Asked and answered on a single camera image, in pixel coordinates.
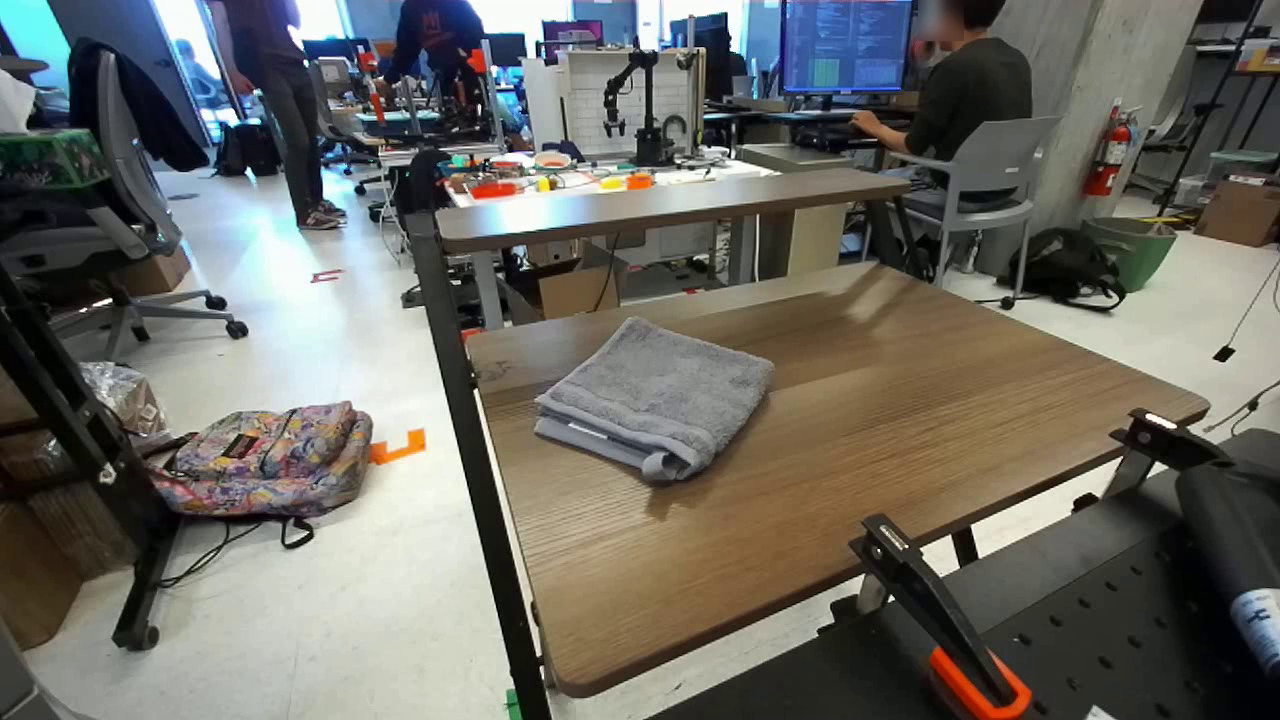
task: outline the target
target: chair armrest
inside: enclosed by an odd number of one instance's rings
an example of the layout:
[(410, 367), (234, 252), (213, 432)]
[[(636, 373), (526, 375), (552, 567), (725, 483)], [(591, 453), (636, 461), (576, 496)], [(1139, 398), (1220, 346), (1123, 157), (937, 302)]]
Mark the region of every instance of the chair armrest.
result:
[(949, 159), (932, 159), (932, 157), (909, 157), (909, 150), (888, 150), (888, 159), (895, 159), (895, 162), (911, 162), (911, 167), (932, 167), (932, 172), (958, 172), (958, 162), (949, 162)]

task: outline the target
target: chair wheel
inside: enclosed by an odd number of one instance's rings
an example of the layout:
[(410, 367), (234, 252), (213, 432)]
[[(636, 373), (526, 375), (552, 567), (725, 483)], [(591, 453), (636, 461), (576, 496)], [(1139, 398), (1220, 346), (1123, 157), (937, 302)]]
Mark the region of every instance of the chair wheel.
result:
[(162, 626), (147, 622), (141, 637), (123, 637), (123, 641), (116, 641), (116, 644), (130, 649), (130, 652), (147, 652), (147, 649), (162, 644)]
[(249, 325), (227, 320), (227, 337), (234, 337), (234, 341), (249, 337)]

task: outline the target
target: gray towel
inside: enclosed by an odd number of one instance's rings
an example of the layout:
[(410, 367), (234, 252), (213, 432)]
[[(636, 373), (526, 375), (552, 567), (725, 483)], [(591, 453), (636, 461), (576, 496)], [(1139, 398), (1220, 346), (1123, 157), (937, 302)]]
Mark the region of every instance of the gray towel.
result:
[(773, 363), (636, 317), (608, 345), (535, 397), (535, 437), (689, 481), (747, 424)]

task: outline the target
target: floor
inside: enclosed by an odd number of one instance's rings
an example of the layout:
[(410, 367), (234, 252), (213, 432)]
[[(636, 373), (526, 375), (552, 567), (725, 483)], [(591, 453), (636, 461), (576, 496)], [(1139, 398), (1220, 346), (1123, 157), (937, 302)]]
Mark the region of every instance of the floor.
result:
[[(354, 209), (339, 237), (301, 237), (282, 181), (193, 172), (163, 176), (163, 188), (197, 191), (173, 205), (197, 260), (190, 282), (223, 290), (252, 325), (239, 345), (220, 325), (157, 325), (151, 345), (123, 354), (151, 378), (168, 426), (205, 426), (234, 407), (355, 398), (372, 411), (377, 438), (401, 442), (423, 426), (429, 453), (372, 469), (364, 496), (325, 516), (308, 548), (286, 552), (276, 529), (261, 529), (163, 592), (151, 612), (163, 632), (162, 649), (141, 654), (114, 649), (130, 592), (130, 573), (114, 573), (81, 592), (65, 632), (29, 652), (29, 665), (51, 694), (98, 720), (507, 715), (505, 649), (431, 337), (423, 310), (401, 306), (411, 269), (396, 257), (396, 231), (364, 221), (344, 176), (328, 176), (331, 199)], [(1012, 320), (1186, 382), (1211, 398), (1217, 419), (1280, 375), (1280, 297), (1271, 290), (1246, 325), (1237, 360), (1211, 360), (1277, 260), (1271, 248), (1179, 237), (1156, 278), (1117, 317), (1029, 301)], [(949, 274), (949, 287), (975, 301), (998, 297), (979, 274)], [(1267, 398), (1249, 419), (1257, 424), (1280, 426), (1280, 402)], [(1075, 493), (1099, 483), (1105, 472), (1093, 472), (979, 523), (979, 548), (1065, 516)], [(220, 529), (190, 529), (168, 567), (193, 562), (218, 540)], [(929, 548), (929, 559), (939, 573), (953, 567), (945, 548)], [(808, 641), (836, 592), (618, 693), (552, 694), (558, 715), (653, 715)]]

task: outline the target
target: jeans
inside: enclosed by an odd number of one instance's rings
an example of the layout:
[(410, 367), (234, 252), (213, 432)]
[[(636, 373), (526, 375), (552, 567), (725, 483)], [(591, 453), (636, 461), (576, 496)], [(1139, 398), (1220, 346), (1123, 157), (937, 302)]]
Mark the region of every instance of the jeans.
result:
[(286, 157), (291, 216), (304, 225), (325, 199), (317, 84), (304, 59), (266, 59), (261, 76), (276, 149)]

